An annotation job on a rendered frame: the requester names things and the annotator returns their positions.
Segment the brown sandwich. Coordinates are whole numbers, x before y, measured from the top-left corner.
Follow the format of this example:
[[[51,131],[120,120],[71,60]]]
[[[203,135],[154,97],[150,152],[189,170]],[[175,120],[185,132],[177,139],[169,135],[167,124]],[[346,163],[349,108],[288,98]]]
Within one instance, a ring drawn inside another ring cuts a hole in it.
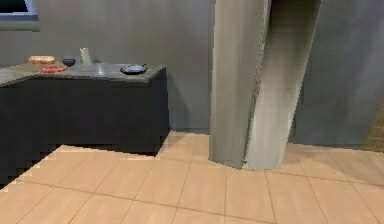
[[[55,64],[56,59],[54,56],[30,56],[28,61],[32,64]]]

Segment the grey fridge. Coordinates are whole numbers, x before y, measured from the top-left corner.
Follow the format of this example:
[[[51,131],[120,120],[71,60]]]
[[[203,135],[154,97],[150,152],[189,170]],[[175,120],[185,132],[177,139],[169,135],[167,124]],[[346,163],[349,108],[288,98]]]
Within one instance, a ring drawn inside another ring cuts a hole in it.
[[[209,159],[282,166],[322,0],[215,0]]]

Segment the black frying pan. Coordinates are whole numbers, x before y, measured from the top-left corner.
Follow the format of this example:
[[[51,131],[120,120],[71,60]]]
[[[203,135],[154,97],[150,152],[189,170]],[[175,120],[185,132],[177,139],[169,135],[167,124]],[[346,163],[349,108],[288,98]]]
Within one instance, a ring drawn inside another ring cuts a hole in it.
[[[120,68],[120,71],[126,75],[138,75],[146,72],[148,67],[145,64],[129,64]]]

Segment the black kitchen counter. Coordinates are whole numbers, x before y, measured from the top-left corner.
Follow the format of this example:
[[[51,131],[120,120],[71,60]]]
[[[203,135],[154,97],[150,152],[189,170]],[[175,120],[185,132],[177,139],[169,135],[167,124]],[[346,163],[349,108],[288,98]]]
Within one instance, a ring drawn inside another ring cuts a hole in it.
[[[0,187],[61,145],[156,155],[170,131],[167,69],[126,75],[120,64],[41,74],[0,68]]]

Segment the pale paper towel roll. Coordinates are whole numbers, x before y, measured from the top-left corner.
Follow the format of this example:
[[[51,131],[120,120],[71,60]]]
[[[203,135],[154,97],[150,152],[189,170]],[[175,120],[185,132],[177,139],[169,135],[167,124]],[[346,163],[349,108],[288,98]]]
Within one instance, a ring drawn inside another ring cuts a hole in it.
[[[89,49],[88,48],[81,48],[80,54],[81,54],[81,59],[82,59],[83,65],[85,67],[89,67],[92,64]]]

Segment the red round food plate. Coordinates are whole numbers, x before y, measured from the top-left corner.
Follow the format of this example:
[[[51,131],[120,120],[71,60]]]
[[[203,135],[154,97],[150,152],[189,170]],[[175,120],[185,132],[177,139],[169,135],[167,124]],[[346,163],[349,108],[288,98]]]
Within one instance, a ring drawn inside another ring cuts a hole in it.
[[[55,65],[55,66],[47,66],[43,67],[39,70],[40,73],[58,73],[64,72],[68,69],[65,65]]]

